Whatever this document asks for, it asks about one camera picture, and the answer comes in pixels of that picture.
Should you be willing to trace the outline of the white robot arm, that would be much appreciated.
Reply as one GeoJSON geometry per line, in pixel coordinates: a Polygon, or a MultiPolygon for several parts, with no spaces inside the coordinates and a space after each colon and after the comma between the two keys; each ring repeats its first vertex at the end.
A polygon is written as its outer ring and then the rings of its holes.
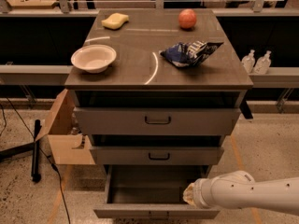
{"type": "Polygon", "coordinates": [[[256,182],[245,171],[198,178],[183,191],[183,200],[198,208],[260,208],[299,215],[299,178],[256,182]]]}

